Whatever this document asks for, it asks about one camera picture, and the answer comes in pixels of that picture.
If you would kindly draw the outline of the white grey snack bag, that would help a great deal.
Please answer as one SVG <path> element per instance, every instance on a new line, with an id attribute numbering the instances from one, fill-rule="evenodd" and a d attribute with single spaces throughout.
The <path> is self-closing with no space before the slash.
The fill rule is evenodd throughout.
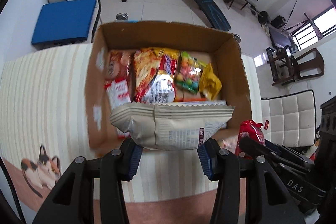
<path id="1" fill-rule="evenodd" d="M 234 112 L 226 101 L 185 103 L 125 103 L 110 114 L 111 124 L 147 149 L 197 149 L 220 129 Z"/>

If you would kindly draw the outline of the red candy bag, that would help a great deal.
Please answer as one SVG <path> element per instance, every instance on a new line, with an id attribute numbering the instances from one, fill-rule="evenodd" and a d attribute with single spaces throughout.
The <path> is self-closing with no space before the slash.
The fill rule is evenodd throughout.
<path id="1" fill-rule="evenodd" d="M 239 147 L 239 143 L 244 137 L 249 137 L 253 139 L 254 141 L 256 141 L 257 143 L 265 145 L 265 138 L 262 132 L 262 128 L 263 128 L 262 123 L 257 123 L 251 119 L 241 122 L 240 128 L 239 128 L 239 134 L 238 134 L 238 142 L 235 148 L 236 156 L 242 155 L 242 157 L 246 159 L 251 158 L 245 152 L 243 152 L 243 150 Z"/>

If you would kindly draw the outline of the milk carton cardboard box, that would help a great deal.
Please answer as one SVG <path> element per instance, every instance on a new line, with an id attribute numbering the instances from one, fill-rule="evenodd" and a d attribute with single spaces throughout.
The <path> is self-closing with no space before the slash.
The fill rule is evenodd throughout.
<path id="1" fill-rule="evenodd" d="M 110 121 L 110 107 L 104 89 L 108 52 L 159 47 L 198 52 L 209 60 L 222 82 L 220 98 L 234 106 L 232 118 L 213 138 L 236 136 L 241 122 L 252 119 L 248 80 L 239 44 L 228 32 L 185 23 L 160 21 L 111 22 L 101 25 L 94 35 L 85 83 L 88 142 L 90 149 L 103 156 L 121 144 Z"/>

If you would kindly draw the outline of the colourful candy bag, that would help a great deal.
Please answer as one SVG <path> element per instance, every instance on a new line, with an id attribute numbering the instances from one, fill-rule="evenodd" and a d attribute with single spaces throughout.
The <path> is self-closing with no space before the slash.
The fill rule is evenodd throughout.
<path id="1" fill-rule="evenodd" d="M 180 52 L 177 71 L 175 72 L 175 86 L 192 94 L 197 94 L 201 75 L 206 66 L 206 63 L 192 57 L 189 53 Z"/>

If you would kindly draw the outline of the red square snack packet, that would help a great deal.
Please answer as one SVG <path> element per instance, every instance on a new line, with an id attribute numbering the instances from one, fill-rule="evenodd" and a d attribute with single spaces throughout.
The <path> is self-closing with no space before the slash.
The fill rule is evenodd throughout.
<path id="1" fill-rule="evenodd" d="M 130 80 L 131 54 L 127 51 L 110 51 L 108 53 L 108 65 L 106 78 L 108 80 Z"/>

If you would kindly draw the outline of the blue cushion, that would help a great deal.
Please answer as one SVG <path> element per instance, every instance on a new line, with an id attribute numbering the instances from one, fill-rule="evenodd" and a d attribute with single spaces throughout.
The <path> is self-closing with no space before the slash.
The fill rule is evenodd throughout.
<path id="1" fill-rule="evenodd" d="M 49 46 L 86 41 L 96 5 L 96 0 L 62 1 L 43 5 L 31 45 Z"/>

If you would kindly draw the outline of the red white snack bar packet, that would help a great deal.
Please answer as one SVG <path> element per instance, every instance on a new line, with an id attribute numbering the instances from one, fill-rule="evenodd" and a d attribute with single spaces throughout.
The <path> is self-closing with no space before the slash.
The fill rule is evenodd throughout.
<path id="1" fill-rule="evenodd" d="M 131 102 L 129 88 L 125 78 L 118 77 L 114 80 L 105 80 L 104 88 L 108 95 L 111 110 Z"/>

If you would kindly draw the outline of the yellow clear snack bag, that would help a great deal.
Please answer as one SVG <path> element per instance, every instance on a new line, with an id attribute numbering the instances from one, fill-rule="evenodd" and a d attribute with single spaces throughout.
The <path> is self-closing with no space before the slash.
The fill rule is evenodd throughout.
<path id="1" fill-rule="evenodd" d="M 212 65 L 207 64 L 199 80 L 199 92 L 209 101 L 214 101 L 221 89 L 222 82 L 214 73 Z"/>

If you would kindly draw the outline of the small red tag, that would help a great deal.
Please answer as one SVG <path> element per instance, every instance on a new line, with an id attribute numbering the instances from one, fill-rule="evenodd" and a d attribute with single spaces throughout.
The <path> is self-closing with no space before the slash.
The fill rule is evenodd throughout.
<path id="1" fill-rule="evenodd" d="M 267 130 L 269 127 L 269 120 L 266 120 L 264 123 L 264 130 Z"/>

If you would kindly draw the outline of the white padded chair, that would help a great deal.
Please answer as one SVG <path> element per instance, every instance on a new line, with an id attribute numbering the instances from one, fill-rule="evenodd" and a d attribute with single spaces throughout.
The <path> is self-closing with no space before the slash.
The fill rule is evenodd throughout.
<path id="1" fill-rule="evenodd" d="M 266 140 L 290 148 L 315 143 L 316 107 L 314 91 L 305 90 L 261 100 L 263 124 L 269 120 Z"/>

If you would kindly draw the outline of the striped cat play mat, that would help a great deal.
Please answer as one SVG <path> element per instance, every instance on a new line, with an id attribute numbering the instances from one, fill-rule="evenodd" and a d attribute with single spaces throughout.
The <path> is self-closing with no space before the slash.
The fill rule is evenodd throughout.
<path id="1" fill-rule="evenodd" d="M 58 176 L 89 147 L 89 45 L 64 46 L 5 64 L 1 78 L 1 155 L 19 201 L 38 211 Z M 208 223 L 217 183 L 194 150 L 147 147 L 131 182 L 122 184 L 131 223 Z"/>

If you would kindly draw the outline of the dark wooden chair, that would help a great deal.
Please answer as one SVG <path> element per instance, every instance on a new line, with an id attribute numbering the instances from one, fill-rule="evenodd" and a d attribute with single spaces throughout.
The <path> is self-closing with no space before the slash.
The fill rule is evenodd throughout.
<path id="1" fill-rule="evenodd" d="M 288 56 L 287 49 L 288 47 L 266 49 L 267 63 L 270 65 L 273 79 L 272 86 L 285 86 L 296 81 L 322 77 L 325 74 L 325 62 L 317 48 L 312 48 L 299 57 Z M 278 68 L 283 67 L 288 70 L 287 77 L 280 77 Z"/>

